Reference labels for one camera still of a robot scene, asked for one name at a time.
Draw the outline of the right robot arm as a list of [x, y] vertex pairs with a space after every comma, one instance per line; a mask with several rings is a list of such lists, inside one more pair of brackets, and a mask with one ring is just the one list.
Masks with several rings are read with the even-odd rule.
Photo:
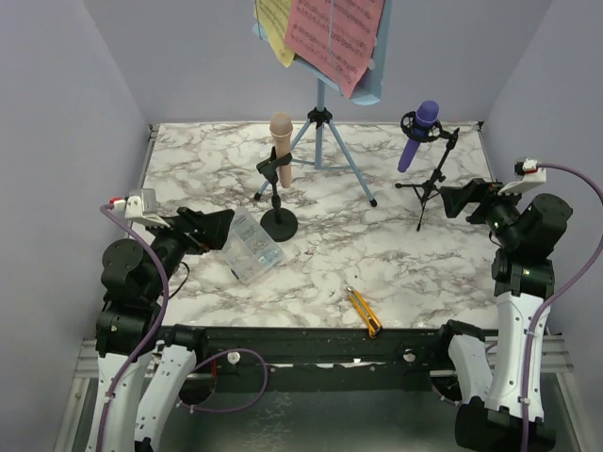
[[440, 195], [448, 218], [475, 204], [467, 222], [487, 225], [498, 242], [491, 268], [498, 320], [495, 364], [488, 363], [484, 333], [463, 322], [443, 325], [433, 346], [435, 361], [455, 368], [461, 388], [455, 441], [472, 451], [550, 451], [557, 434], [545, 424], [540, 393], [549, 314], [544, 304], [555, 285], [549, 256], [573, 210], [544, 193], [519, 211], [520, 195], [481, 178], [463, 187], [443, 186]]

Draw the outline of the clear plastic screw box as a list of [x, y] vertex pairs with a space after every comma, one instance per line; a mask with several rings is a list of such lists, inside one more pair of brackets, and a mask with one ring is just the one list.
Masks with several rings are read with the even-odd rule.
[[243, 206], [235, 210], [220, 253], [235, 277], [245, 284], [260, 280], [284, 258], [281, 247]]

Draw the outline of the black round-base mic stand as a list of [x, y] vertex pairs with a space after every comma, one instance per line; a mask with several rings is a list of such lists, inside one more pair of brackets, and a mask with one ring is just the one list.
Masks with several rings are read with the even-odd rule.
[[278, 193], [278, 170], [292, 161], [290, 153], [278, 157], [276, 148], [272, 147], [270, 157], [259, 162], [256, 169], [266, 179], [266, 186], [272, 187], [271, 209], [261, 217], [260, 225], [268, 235], [278, 243], [291, 239], [298, 231], [298, 220], [293, 212], [282, 206]]

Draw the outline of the yellow utility knife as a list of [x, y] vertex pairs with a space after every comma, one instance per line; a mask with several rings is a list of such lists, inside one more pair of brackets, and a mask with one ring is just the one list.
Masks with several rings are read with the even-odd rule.
[[351, 286], [346, 287], [350, 302], [354, 309], [362, 317], [367, 325], [368, 336], [375, 339], [381, 332], [383, 326], [377, 316], [373, 313], [368, 303], [363, 299], [361, 294]]

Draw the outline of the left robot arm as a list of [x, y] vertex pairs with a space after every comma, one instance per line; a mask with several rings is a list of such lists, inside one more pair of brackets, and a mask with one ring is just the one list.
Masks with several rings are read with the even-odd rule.
[[102, 256], [106, 293], [96, 320], [98, 392], [89, 451], [135, 450], [144, 375], [167, 311], [170, 278], [186, 255], [221, 250], [235, 216], [232, 209], [205, 214], [180, 207], [148, 227], [154, 239], [147, 242], [130, 219], [116, 216], [125, 206], [124, 199], [117, 199], [100, 208], [125, 236]]

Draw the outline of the yellow sheet music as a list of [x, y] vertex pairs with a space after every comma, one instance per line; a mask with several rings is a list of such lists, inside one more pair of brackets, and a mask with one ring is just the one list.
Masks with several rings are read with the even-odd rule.
[[295, 52], [285, 44], [290, 7], [290, 0], [253, 2], [253, 15], [259, 36], [268, 39], [272, 52], [285, 68], [288, 68], [295, 58]]

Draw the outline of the beige microphone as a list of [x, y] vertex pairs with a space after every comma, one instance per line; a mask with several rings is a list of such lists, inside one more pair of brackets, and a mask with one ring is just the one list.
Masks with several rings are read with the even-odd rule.
[[[293, 124], [285, 112], [277, 112], [270, 118], [269, 130], [273, 138], [277, 157], [283, 157], [291, 152], [291, 134]], [[279, 168], [279, 179], [283, 188], [290, 188], [292, 183], [291, 165], [282, 165]]]

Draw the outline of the purple microphone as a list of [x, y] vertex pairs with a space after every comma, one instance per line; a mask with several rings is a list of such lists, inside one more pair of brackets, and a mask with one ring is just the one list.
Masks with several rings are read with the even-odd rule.
[[398, 171], [404, 173], [416, 155], [420, 144], [427, 141], [427, 136], [438, 120], [439, 104], [435, 101], [424, 101], [416, 111], [405, 114], [400, 120], [400, 128], [407, 142], [401, 153]]

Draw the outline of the pink sheet music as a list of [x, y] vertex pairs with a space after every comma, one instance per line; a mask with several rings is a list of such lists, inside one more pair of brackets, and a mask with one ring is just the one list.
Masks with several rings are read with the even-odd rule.
[[381, 98], [389, 1], [293, 1], [285, 44], [345, 98]]

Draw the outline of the black tripod mic stand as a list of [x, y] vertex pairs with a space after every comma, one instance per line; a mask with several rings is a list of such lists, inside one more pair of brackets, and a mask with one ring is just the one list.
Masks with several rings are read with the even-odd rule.
[[440, 188], [437, 186], [437, 184], [443, 183], [446, 180], [446, 176], [444, 175], [442, 169], [444, 163], [448, 158], [449, 153], [456, 147], [456, 144], [459, 139], [459, 132], [459, 128], [454, 129], [452, 132], [445, 130], [442, 126], [442, 123], [438, 119], [431, 131], [429, 132], [427, 136], [427, 141], [425, 143], [431, 144], [437, 141], [438, 139], [443, 139], [447, 143], [445, 151], [442, 157], [440, 158], [438, 165], [432, 171], [430, 177], [421, 184], [403, 184], [400, 182], [395, 183], [396, 189], [412, 189], [419, 201], [421, 211], [418, 223], [416, 225], [417, 231], [421, 229], [427, 202], [435, 198], [439, 194]]

